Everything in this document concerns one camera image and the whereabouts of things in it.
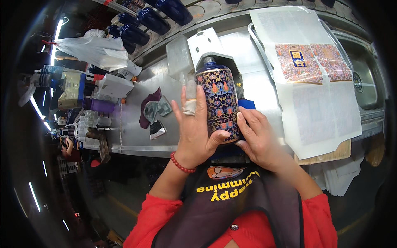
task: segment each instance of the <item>plastic bag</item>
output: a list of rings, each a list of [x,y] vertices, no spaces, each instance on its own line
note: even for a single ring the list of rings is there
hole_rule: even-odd
[[[81,37],[55,41],[55,46],[80,61],[93,64],[106,71],[127,67],[128,53],[121,38]]]
[[[99,38],[104,38],[106,36],[105,31],[100,30],[100,29],[90,29],[87,32],[85,32],[84,37],[99,37]]]

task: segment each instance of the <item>white paper sheet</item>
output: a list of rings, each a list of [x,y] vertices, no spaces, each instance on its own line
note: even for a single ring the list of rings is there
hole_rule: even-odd
[[[362,133],[352,72],[314,10],[251,10],[272,63],[285,141],[299,159],[336,150]]]

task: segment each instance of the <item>white paper stack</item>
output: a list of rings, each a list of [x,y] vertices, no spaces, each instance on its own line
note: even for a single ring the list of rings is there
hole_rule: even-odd
[[[273,76],[286,143],[299,159],[336,150],[362,133],[352,72],[314,10],[250,11]]]
[[[321,190],[328,190],[333,196],[344,196],[353,178],[360,173],[364,160],[361,145],[352,146],[352,156],[342,160],[309,165],[309,174]]]

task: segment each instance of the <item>person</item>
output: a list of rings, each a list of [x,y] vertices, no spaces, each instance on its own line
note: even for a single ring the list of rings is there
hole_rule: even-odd
[[[172,108],[179,123],[177,150],[146,195],[124,248],[337,247],[327,196],[283,151],[266,116],[239,107],[237,124],[246,141],[236,145],[253,164],[224,167],[206,162],[230,134],[203,135],[203,88],[197,86],[195,116],[182,114],[175,101]],[[176,162],[197,171],[185,172]]]
[[[63,145],[58,146],[62,156],[68,162],[81,162],[81,154],[79,150],[73,148],[73,141],[69,137],[66,137],[66,147]]]

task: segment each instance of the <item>woman's right hand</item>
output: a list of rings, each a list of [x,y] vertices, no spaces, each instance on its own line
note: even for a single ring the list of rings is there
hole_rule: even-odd
[[[272,127],[265,115],[258,110],[249,110],[239,107],[237,124],[246,141],[240,140],[236,142],[236,145],[239,146],[254,163],[266,170],[276,173],[281,172],[284,165],[290,164],[283,162],[289,155],[275,140]]]

